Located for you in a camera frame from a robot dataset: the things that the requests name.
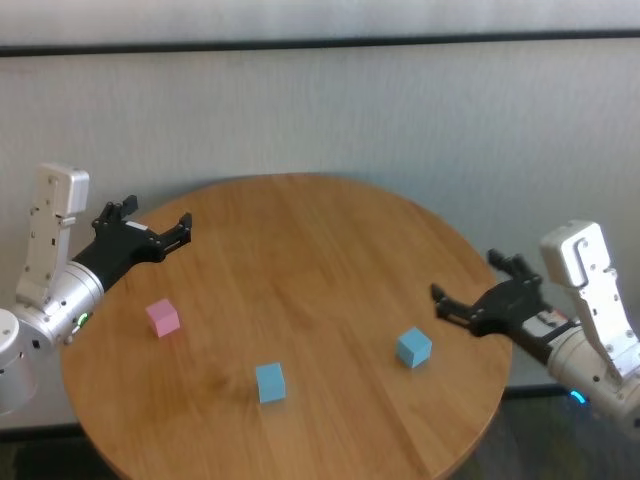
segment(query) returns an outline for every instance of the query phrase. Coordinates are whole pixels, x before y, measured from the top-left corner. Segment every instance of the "wall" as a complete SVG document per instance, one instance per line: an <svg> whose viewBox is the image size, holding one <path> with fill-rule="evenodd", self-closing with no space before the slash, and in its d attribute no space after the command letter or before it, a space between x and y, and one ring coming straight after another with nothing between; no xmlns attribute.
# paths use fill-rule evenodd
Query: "wall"
<svg viewBox="0 0 640 480"><path fill-rule="evenodd" d="M0 301L25 256L34 167L56 161L92 174L74 250L109 199L148 209L221 178L330 172L541 269L541 235L598 221L634 310L638 71L638 40L0 59ZM516 363L513 382L540 380ZM55 360L43 369L35 403L0 427L73 420Z"/></svg>

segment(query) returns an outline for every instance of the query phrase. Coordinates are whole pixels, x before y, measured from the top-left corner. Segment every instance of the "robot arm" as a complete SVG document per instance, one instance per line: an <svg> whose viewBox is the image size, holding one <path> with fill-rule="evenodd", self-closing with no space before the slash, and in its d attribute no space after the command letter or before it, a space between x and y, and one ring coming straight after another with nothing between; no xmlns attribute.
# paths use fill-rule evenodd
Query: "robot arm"
<svg viewBox="0 0 640 480"><path fill-rule="evenodd" d="M89 176L59 165L42 165L31 209L27 263L10 310L0 309L0 414L35 393L33 362L69 344L104 293L131 267L162 262L191 241L191 215L157 234L125 217L138 208L135 196L108 203L92 223L96 236L67 261L69 227L84 210Z"/></svg>
<svg viewBox="0 0 640 480"><path fill-rule="evenodd" d="M489 251L489 264L511 279L471 306L432 285L437 316L478 337L507 335L578 398L586 397L627 435L640 438L640 344L624 313L600 227L572 222L544 237L541 249L551 278L568 290L580 320L544 302L542 279L522 257L504 258L495 250Z"/></svg>

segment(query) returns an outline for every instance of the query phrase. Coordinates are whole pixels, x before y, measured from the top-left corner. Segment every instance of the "blue led light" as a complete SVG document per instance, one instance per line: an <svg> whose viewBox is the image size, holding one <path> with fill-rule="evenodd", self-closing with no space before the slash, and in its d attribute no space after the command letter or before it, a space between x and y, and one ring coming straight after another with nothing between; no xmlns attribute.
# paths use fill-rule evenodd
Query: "blue led light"
<svg viewBox="0 0 640 480"><path fill-rule="evenodd" d="M578 400L578 402L579 402L581 405L584 405L585 403L587 403L587 399L586 399L586 398L584 398L584 396L583 396L580 392L578 392L578 391L576 391L576 390L571 390L571 392L569 393L569 395L571 395L573 398L575 398L576 400Z"/></svg>

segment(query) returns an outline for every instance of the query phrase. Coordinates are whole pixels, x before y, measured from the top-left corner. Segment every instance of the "round table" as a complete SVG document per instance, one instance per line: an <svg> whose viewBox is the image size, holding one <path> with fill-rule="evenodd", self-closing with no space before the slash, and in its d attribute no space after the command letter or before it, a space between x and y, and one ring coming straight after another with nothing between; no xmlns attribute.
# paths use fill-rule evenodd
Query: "round table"
<svg viewBox="0 0 640 480"><path fill-rule="evenodd" d="M493 417L510 343L436 319L432 282L472 302L494 284L436 215L352 180L229 181L143 218L193 213L193 242L139 265L62 354L75 413L123 478L429 479L453 471ZM145 307L182 326L157 338ZM396 340L417 326L428 363ZM285 400L260 404L256 366L280 362Z"/></svg>

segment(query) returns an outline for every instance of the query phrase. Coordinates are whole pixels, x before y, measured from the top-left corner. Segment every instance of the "dark floor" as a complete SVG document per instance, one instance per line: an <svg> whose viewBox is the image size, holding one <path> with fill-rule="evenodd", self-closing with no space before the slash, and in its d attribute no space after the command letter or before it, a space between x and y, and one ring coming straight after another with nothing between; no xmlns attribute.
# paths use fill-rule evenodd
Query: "dark floor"
<svg viewBox="0 0 640 480"><path fill-rule="evenodd" d="M0 443L2 480L115 478L82 437ZM564 396L505 400L475 453L452 478L638 479L640 442Z"/></svg>

